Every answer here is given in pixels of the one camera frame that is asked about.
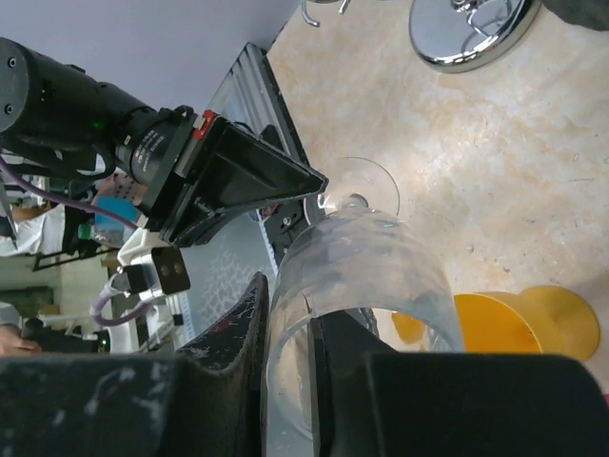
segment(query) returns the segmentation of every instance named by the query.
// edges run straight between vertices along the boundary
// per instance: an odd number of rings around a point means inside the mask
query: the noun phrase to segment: person
[[[78,227],[93,217],[64,205],[13,208],[16,247],[9,236],[0,236],[0,257],[22,254],[54,254],[78,249]]]
[[[0,302],[0,356],[25,356],[41,352],[37,343],[21,337],[17,309]]]

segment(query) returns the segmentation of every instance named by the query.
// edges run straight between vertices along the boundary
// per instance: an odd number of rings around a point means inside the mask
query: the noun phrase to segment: plastic bottle
[[[117,228],[82,224],[78,227],[78,238],[92,240],[109,248],[121,248],[134,231],[133,228],[127,227]]]

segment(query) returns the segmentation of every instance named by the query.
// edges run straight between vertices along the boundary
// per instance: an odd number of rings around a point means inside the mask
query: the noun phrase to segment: person's hand
[[[19,336],[19,328],[0,326],[0,357],[34,355],[42,352],[38,343],[24,340]]]

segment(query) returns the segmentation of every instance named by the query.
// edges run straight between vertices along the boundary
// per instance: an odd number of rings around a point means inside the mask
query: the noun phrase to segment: gray wall
[[[246,42],[268,49],[298,0],[2,0],[0,35],[155,108],[204,109]]]

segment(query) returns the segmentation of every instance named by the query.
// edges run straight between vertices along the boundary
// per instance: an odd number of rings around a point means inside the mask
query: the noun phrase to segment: black pants
[[[73,253],[78,250],[81,245],[87,243],[87,241],[81,242],[81,240],[78,239],[78,227],[81,224],[89,224],[93,218],[94,216],[90,212],[66,207],[66,227],[64,228],[64,239],[62,241],[63,252]]]

